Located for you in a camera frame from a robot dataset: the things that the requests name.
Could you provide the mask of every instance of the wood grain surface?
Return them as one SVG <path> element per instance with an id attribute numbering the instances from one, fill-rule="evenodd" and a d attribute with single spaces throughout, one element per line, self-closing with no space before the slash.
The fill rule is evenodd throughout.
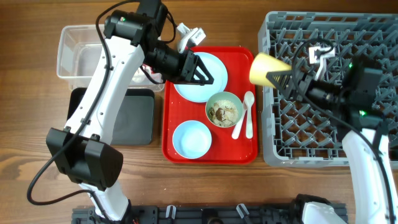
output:
<path id="1" fill-rule="evenodd" d="M 247 47 L 257 53 L 257 32 L 269 11 L 398 13 L 397 1 L 167 1 L 177 23 L 202 27 L 202 45 Z M 70 97 L 56 75 L 60 33 L 67 25 L 94 24 L 114 2 L 107 0 L 2 0 L 0 5 L 0 223 L 70 223 L 72 208 L 91 205 L 86 195 L 47 207 L 26 199 L 27 186 L 50 158 L 45 137 L 63 128 Z M 136 4 L 121 7 L 134 11 Z M 162 38 L 172 35 L 167 24 Z M 257 88 L 261 118 L 261 88 Z M 144 147 L 118 147 L 124 155 L 120 182 L 133 205 L 236 205 L 289 202 L 297 194 L 347 204 L 354 220 L 354 195 L 347 167 L 270 167 L 262 158 L 247 166 L 185 166 L 167 161 L 160 150 L 163 94 L 156 95 L 154 140 Z M 60 197 L 79 187 L 55 165 L 34 189 L 36 200 Z"/>

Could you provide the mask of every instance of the red tray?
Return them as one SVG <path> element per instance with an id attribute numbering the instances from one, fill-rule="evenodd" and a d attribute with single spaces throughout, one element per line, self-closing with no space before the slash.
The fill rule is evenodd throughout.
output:
<path id="1" fill-rule="evenodd" d="M 253 55 L 243 47 L 194 47 L 194 52 L 207 52 L 218 57 L 228 72 L 228 83 L 224 91 L 234 93 L 243 101 L 247 91 L 255 93 L 255 87 L 249 81 L 250 66 Z M 174 163 L 186 164 L 248 164 L 257 157 L 257 117 L 256 104 L 252 107 L 253 138 L 246 138 L 246 117 L 241 134 L 237 140 L 232 139 L 231 128 L 219 128 L 211 123 L 205 111 L 206 103 L 193 103 L 182 98 L 174 84 L 166 82 L 164 98 L 162 152 L 164 157 Z M 180 156 L 173 147 L 173 133 L 184 121 L 197 120 L 205 124 L 212 137 L 209 151 L 199 159 L 186 159 Z"/>

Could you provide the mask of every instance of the white spoon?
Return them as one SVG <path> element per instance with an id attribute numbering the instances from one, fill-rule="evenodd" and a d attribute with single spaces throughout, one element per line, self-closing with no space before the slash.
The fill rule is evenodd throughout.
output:
<path id="1" fill-rule="evenodd" d="M 244 104 L 248 108 L 248 118 L 246 119 L 246 137 L 248 139 L 253 138 L 253 121 L 251 120 L 251 106 L 254 103 L 254 94 L 251 91 L 247 91 L 244 95 Z"/>
<path id="2" fill-rule="evenodd" d="M 246 113 L 246 110 L 247 110 L 247 106 L 246 106 L 246 104 L 244 103 L 244 101 L 243 101 L 242 104 L 243 104 L 243 113 L 242 113 L 242 117 L 241 117 L 241 119 L 239 119 L 239 121 L 235 124 L 234 131 L 232 132 L 232 138 L 233 138 L 233 139 L 238 139 L 239 134 L 241 133 L 244 114 Z"/>

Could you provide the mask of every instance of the black base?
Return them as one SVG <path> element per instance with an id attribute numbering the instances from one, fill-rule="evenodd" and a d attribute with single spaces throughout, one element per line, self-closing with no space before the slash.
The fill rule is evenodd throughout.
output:
<path id="1" fill-rule="evenodd" d="M 347 209 L 345 204 L 330 204 L 337 215 L 345 222 L 348 222 Z M 300 220 L 289 219 L 289 208 L 291 203 L 267 204 L 262 206 L 247 207 L 249 210 L 250 221 L 253 224 L 299 224 Z M 106 223 L 94 212 L 94 207 L 86 209 L 73 209 L 72 224 L 100 224 Z M 156 206 L 132 206 L 132 215 L 138 220 L 137 224 L 202 224 L 208 220 L 202 220 L 204 210 L 215 210 L 218 218 L 224 224 L 244 224 L 239 217 L 236 207 L 177 207 L 175 220 L 167 219 L 166 208 Z"/>

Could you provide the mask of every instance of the light blue bowl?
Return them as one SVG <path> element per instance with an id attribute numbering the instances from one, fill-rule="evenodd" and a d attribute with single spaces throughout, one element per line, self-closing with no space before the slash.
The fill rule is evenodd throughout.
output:
<path id="1" fill-rule="evenodd" d="M 199 121 L 181 123 L 173 133 L 173 146 L 180 156 L 198 159 L 209 151 L 211 146 L 210 130 Z"/>

